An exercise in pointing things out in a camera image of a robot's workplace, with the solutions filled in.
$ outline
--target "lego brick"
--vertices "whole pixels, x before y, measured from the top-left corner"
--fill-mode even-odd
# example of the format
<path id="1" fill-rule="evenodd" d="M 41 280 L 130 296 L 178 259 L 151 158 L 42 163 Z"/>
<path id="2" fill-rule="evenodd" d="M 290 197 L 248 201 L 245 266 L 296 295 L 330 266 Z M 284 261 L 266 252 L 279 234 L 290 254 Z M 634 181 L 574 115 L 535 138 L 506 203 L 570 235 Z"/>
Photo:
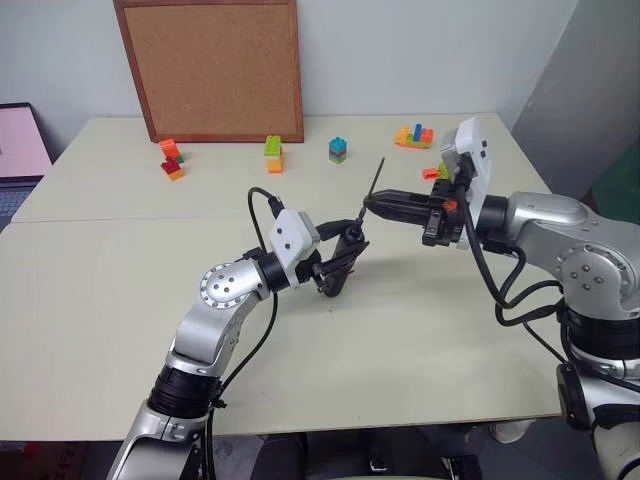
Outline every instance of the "lego brick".
<path id="1" fill-rule="evenodd" d="M 425 180 L 432 180 L 434 178 L 438 178 L 438 169 L 437 168 L 425 168 L 422 170 L 422 178 Z"/>
<path id="2" fill-rule="evenodd" d="M 413 141 L 414 142 L 419 142 L 420 141 L 420 133 L 422 132 L 422 124 L 420 123 L 416 123 L 416 128 L 413 131 Z"/>
<path id="3" fill-rule="evenodd" d="M 264 156 L 277 157 L 281 152 L 282 142 L 280 141 L 280 135 L 267 135 L 267 140 L 264 142 Z"/>
<path id="4" fill-rule="evenodd" d="M 420 139 L 416 140 L 416 141 L 419 141 L 420 143 L 432 143 L 433 142 L 433 129 L 431 129 L 431 128 L 422 129 L 422 131 L 420 132 Z"/>
<path id="5" fill-rule="evenodd" d="M 402 145 L 406 139 L 407 134 L 409 133 L 409 127 L 402 127 L 396 132 L 396 136 L 393 139 L 393 143 L 396 145 Z"/>
<path id="6" fill-rule="evenodd" d="M 171 157 L 166 157 L 164 159 L 164 162 L 161 163 L 160 166 L 167 175 L 180 170 L 180 165 L 178 164 L 178 162 Z"/>
<path id="7" fill-rule="evenodd" d="M 175 159 L 180 156 L 180 150 L 178 150 L 178 146 L 172 138 L 161 140 L 160 142 L 158 142 L 158 145 L 160 145 L 160 148 L 164 152 L 165 157 L 171 157 Z"/>
<path id="8" fill-rule="evenodd" d="M 342 155 L 331 155 L 329 154 L 329 160 L 331 160 L 333 163 L 337 163 L 340 164 L 342 162 L 344 162 L 344 160 L 347 158 L 346 153 L 342 154 Z"/>
<path id="9" fill-rule="evenodd" d="M 280 155 L 277 158 L 267 158 L 267 172 L 269 173 L 282 173 L 284 170 L 284 155 Z"/>
<path id="10" fill-rule="evenodd" d="M 333 150 L 329 150 L 329 155 L 333 155 L 334 157 L 346 157 L 347 152 L 334 152 Z"/>
<path id="11" fill-rule="evenodd" d="M 347 141 L 344 138 L 335 137 L 329 142 L 329 151 L 337 154 L 346 153 Z"/>
<path id="12" fill-rule="evenodd" d="M 175 182 L 176 180 L 182 177 L 184 177 L 184 170 L 182 169 L 176 170 L 175 172 L 169 174 L 169 178 L 171 179 L 172 182 Z"/>
<path id="13" fill-rule="evenodd" d="M 449 180 L 449 171 L 444 162 L 440 162 L 440 165 L 438 165 L 438 178 Z"/>
<path id="14" fill-rule="evenodd" d="M 412 133 L 409 127 L 404 126 L 396 131 L 393 142 L 407 148 L 430 148 L 433 142 L 433 129 L 422 128 L 422 124 L 418 123 Z"/>

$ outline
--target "orange gripper part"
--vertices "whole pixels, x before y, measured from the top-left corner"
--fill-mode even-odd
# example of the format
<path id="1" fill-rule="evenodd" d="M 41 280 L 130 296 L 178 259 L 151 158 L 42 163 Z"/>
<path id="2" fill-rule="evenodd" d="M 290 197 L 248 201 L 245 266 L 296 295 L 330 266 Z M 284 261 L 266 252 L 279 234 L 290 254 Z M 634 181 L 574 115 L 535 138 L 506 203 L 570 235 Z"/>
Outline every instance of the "orange gripper part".
<path id="1" fill-rule="evenodd" d="M 433 178 L 438 178 L 438 169 L 437 168 L 425 168 L 422 170 L 422 178 L 425 180 L 431 180 Z"/>
<path id="2" fill-rule="evenodd" d="M 447 212 L 450 212 L 458 208 L 458 202 L 455 200 L 447 200 L 442 206 Z"/>

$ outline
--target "wooden frame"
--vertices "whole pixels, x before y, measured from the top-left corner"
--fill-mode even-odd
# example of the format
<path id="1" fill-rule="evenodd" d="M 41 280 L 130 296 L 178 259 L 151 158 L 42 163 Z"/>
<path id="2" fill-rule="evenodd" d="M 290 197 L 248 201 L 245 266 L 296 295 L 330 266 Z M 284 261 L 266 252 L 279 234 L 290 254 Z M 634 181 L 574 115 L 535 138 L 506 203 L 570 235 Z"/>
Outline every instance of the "wooden frame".
<path id="1" fill-rule="evenodd" d="M 136 57 L 136 50 L 134 48 L 134 40 L 130 31 L 130 25 L 127 20 L 127 12 L 129 8 L 136 9 L 136 7 L 168 7 L 168 6 L 201 6 L 201 5 L 232 5 L 232 6 L 269 6 L 269 5 L 286 5 L 287 10 L 287 28 L 289 32 L 288 47 L 289 57 L 286 58 L 287 64 L 290 62 L 290 82 L 288 84 L 288 90 L 283 90 L 282 95 L 287 97 L 286 108 L 287 115 L 290 118 L 284 120 L 283 124 L 287 124 L 287 130 L 290 131 L 274 131 L 265 128 L 264 131 L 233 131 L 233 132 L 215 132 L 215 131 L 193 131 L 193 132 L 180 132 L 180 131 L 162 131 L 163 128 L 157 125 L 156 119 L 152 114 L 154 105 L 150 104 L 150 99 L 145 91 L 145 85 L 143 83 L 143 74 L 140 71 L 139 60 Z M 129 66 L 133 75 L 133 81 L 140 100 L 140 106 L 142 113 L 149 131 L 149 137 L 152 141 L 157 142 L 165 138 L 173 138 L 177 142 L 264 142 L 265 137 L 268 134 L 278 134 L 285 142 L 303 142 L 304 141 L 304 129 L 303 129 L 303 114 L 302 114 L 302 89 L 300 82 L 300 59 L 298 53 L 298 22 L 296 12 L 296 0 L 114 0 L 114 6 L 118 24 L 120 26 L 120 32 L 124 42 L 125 50 L 127 52 L 127 58 L 129 60 Z M 288 92 L 291 92 L 292 100 L 288 98 Z M 249 105 L 255 108 L 256 103 L 251 102 L 248 99 Z M 265 112 L 260 112 L 257 115 L 266 116 Z"/>

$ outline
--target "orange lego brick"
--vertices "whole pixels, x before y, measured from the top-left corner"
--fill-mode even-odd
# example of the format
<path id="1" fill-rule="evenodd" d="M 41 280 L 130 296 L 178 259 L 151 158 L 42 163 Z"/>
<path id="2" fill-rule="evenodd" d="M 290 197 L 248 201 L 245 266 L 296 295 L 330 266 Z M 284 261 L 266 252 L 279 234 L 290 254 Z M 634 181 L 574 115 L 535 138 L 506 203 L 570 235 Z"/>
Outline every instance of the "orange lego brick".
<path id="1" fill-rule="evenodd" d="M 420 143 L 432 143 L 433 142 L 433 129 L 426 128 L 420 133 Z"/>
<path id="2" fill-rule="evenodd" d="M 169 178 L 171 179 L 172 182 L 175 182 L 176 180 L 182 177 L 184 177 L 184 170 L 182 169 L 176 170 L 175 172 L 169 174 Z"/>
<path id="3" fill-rule="evenodd" d="M 422 178 L 425 180 L 431 180 L 434 178 L 438 178 L 438 169 L 437 168 L 425 168 L 422 170 Z"/>
<path id="4" fill-rule="evenodd" d="M 173 159 L 177 159 L 180 156 L 180 150 L 178 150 L 178 146 L 176 142 L 173 141 L 173 138 L 167 138 L 166 140 L 161 140 L 158 142 L 160 148 L 164 152 L 165 156 L 171 157 Z"/>
<path id="5" fill-rule="evenodd" d="M 278 158 L 267 158 L 267 171 L 269 173 L 282 173 L 284 162 L 282 155 Z"/>

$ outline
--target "yellow lego brick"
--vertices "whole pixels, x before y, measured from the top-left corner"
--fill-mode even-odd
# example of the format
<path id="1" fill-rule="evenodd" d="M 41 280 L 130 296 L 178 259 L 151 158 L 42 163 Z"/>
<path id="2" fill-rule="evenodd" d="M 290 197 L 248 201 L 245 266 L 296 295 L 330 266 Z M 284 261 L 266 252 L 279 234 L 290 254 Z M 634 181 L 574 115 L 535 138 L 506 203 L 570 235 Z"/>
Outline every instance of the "yellow lego brick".
<path id="1" fill-rule="evenodd" d="M 284 169 L 284 156 L 282 154 L 278 158 L 267 158 L 266 162 L 269 173 L 282 173 Z"/>
<path id="2" fill-rule="evenodd" d="M 175 182 L 176 180 L 182 177 L 184 177 L 184 170 L 182 169 L 176 170 L 175 172 L 169 174 L 169 178 L 171 179 L 172 182 Z"/>
<path id="3" fill-rule="evenodd" d="M 397 143 L 398 145 L 403 144 L 407 141 L 407 134 L 409 134 L 409 127 L 402 127 L 396 132 L 393 143 Z"/>

